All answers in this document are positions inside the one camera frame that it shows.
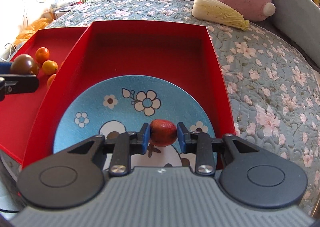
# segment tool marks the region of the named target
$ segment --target gray pillow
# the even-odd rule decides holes
[[[280,31],[296,42],[320,67],[320,9],[311,0],[272,0],[270,17]]]

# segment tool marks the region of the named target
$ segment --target red fruit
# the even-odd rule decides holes
[[[150,123],[150,144],[158,147],[172,145],[177,139],[177,128],[171,121],[155,119]]]

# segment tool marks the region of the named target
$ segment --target orange tomato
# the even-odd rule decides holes
[[[46,75],[53,75],[58,71],[58,64],[55,61],[45,61],[42,70]]]
[[[50,88],[50,85],[51,85],[51,83],[53,82],[53,80],[55,79],[56,75],[57,75],[56,73],[53,74],[53,75],[51,75],[51,76],[49,77],[49,79],[47,80],[47,88],[48,88],[48,89]]]
[[[45,47],[40,47],[36,51],[35,59],[37,63],[43,64],[45,61],[49,60],[50,53],[49,50]]]

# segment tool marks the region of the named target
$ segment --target bed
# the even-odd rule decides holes
[[[92,0],[47,28],[130,19],[206,26],[219,56],[237,135],[305,170],[309,184],[300,206],[311,213],[320,192],[320,92],[313,68],[268,22],[260,25],[273,32],[254,23],[241,31],[194,18],[192,6],[192,0]]]

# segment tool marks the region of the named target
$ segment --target metal screw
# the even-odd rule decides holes
[[[210,165],[201,165],[198,167],[198,171],[200,173],[204,173],[204,174],[208,174],[211,173],[213,171],[213,167]]]
[[[167,170],[165,170],[164,168],[161,168],[157,172],[160,174],[163,174],[163,173],[167,172]]]
[[[127,170],[127,168],[124,165],[115,165],[111,168],[111,172],[116,174],[124,173]]]

